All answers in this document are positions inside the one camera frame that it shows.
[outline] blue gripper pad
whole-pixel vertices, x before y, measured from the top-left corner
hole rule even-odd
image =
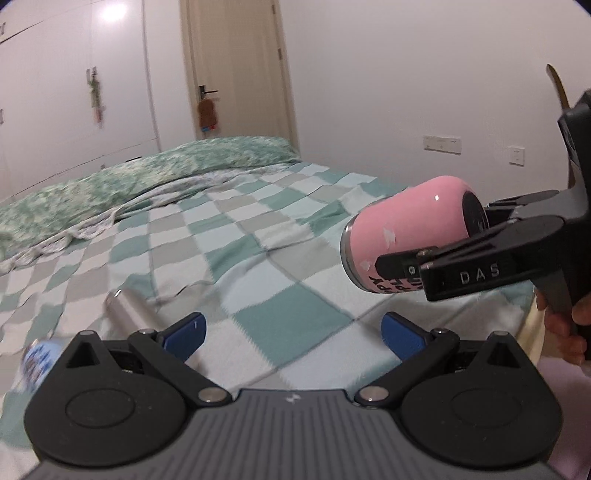
[[[431,334],[396,312],[388,312],[382,319],[382,340],[403,362],[423,350]]]
[[[186,362],[203,345],[206,333],[205,317],[195,312],[162,331],[158,340],[164,350]]]

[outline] finger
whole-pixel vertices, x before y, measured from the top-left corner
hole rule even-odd
[[[535,289],[535,305],[539,311],[545,310],[548,306],[548,302],[542,295],[542,292],[537,288]]]
[[[578,325],[591,325],[591,294],[574,306],[573,320]]]
[[[559,338],[558,349],[563,355],[581,355],[587,350],[587,342],[578,336]]]
[[[562,315],[547,314],[544,318],[544,326],[549,332],[559,337],[570,336],[570,322]]]
[[[581,366],[581,364],[585,360],[583,355],[565,355],[565,356],[563,356],[563,358],[566,362],[573,364],[573,365],[579,365],[579,366]]]

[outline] wardrobe door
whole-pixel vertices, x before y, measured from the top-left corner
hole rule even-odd
[[[42,181],[47,171],[47,119],[40,115],[42,33],[32,27],[0,44],[0,129],[15,194]]]
[[[148,93],[142,0],[92,4],[92,66],[105,108],[99,131],[103,153],[153,145],[157,135]]]
[[[12,199],[13,191],[10,182],[10,171],[4,159],[4,147],[2,146],[2,130],[0,129],[0,206],[9,203]]]
[[[43,15],[44,20],[55,17],[56,15],[61,15],[62,13],[78,7],[90,5],[90,0],[45,0],[44,2],[35,0],[35,2],[37,3],[38,8],[41,9],[41,14]]]
[[[12,0],[0,11],[0,42],[43,20],[47,0]]]
[[[41,83],[38,115],[46,153],[39,175],[48,178],[101,155],[87,81],[91,64],[92,7],[74,8],[41,25]]]

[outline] silver cylinder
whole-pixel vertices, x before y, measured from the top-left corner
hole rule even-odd
[[[114,290],[105,299],[105,314],[125,336],[139,330],[164,330],[167,325],[142,296],[130,288]]]

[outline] door handle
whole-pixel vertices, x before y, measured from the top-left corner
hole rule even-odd
[[[219,90],[206,90],[205,85],[199,85],[199,100],[205,100],[208,93],[218,93]]]

